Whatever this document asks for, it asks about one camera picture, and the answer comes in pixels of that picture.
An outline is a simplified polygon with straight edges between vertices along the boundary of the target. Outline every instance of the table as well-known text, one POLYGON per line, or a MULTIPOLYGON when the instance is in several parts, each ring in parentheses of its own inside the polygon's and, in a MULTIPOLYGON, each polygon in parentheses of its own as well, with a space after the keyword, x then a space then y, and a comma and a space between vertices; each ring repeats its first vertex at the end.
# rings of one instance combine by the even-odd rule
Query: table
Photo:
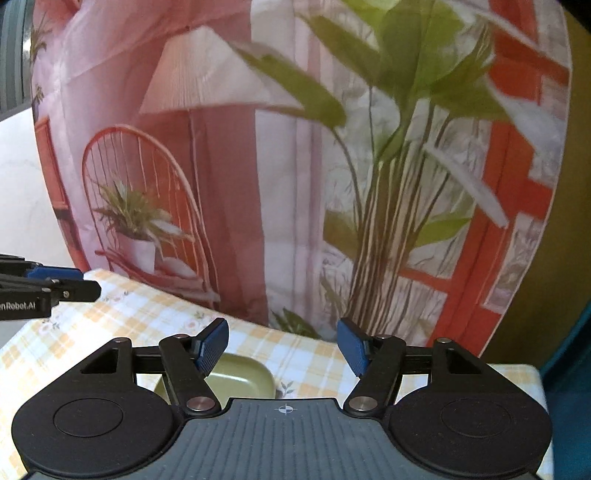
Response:
MULTIPOLYGON (((196 335, 219 316, 112 272, 95 270, 86 278, 102 286, 96 303, 63 303, 50 319, 28 322, 0 349, 1 480, 18 480, 25 474, 10 427, 18 408, 31 396, 114 337, 129 337, 135 346, 156 345, 175 333, 196 335)), ((357 378, 334 343, 224 317, 230 325, 226 351, 263 363, 275 378, 278 398, 334 397, 342 406, 355 386, 357 378)), ((545 406, 534 367, 493 367, 545 406)), ((138 384, 154 389, 158 379, 158 375, 139 375, 138 384)), ((426 375, 405 376, 398 398, 426 383, 426 375)), ((551 448, 538 474, 543 480, 552 479, 551 448)))

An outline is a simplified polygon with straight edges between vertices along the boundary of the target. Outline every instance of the lamp shade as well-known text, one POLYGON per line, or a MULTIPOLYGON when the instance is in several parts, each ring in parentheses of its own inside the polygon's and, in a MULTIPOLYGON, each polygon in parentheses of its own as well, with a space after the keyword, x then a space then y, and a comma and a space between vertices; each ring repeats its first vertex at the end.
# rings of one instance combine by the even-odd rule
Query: lamp shade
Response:
POLYGON ((281 86, 255 73, 210 27, 166 42, 140 113, 253 103, 299 107, 281 86))

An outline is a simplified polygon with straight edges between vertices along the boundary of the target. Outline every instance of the white wall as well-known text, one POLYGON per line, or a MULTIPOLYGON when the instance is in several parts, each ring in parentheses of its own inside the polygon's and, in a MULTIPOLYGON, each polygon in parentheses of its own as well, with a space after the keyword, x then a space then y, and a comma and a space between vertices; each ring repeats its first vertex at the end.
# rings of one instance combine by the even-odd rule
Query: white wall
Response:
MULTIPOLYGON (((0 253, 73 267, 51 208, 31 110, 0 122, 0 253)), ((23 322, 0 322, 0 347, 23 322)))

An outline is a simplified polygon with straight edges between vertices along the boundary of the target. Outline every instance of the metal pivot pin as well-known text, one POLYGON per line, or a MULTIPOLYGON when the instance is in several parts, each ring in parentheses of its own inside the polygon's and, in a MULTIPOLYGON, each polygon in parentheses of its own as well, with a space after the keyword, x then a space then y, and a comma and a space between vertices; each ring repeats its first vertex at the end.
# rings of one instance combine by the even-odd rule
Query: metal pivot pin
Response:
POLYGON ((372 397, 355 397, 349 400, 349 407, 355 411, 371 411, 377 406, 377 400, 372 397))
POLYGON ((187 400, 187 408, 193 411, 208 411, 215 406, 215 401, 209 397, 193 397, 187 400))

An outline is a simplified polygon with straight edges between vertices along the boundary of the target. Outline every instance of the crosshair marking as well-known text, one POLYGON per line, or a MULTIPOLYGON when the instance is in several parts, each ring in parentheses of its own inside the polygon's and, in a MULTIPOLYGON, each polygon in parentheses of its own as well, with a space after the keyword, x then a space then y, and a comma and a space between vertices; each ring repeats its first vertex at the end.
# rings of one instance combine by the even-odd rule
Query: crosshair marking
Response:
POLYGON ((294 410, 297 410, 297 408, 294 408, 286 403, 285 405, 282 405, 281 407, 276 408, 276 410, 279 410, 281 413, 283 413, 283 415, 287 415, 288 413, 291 413, 294 410))

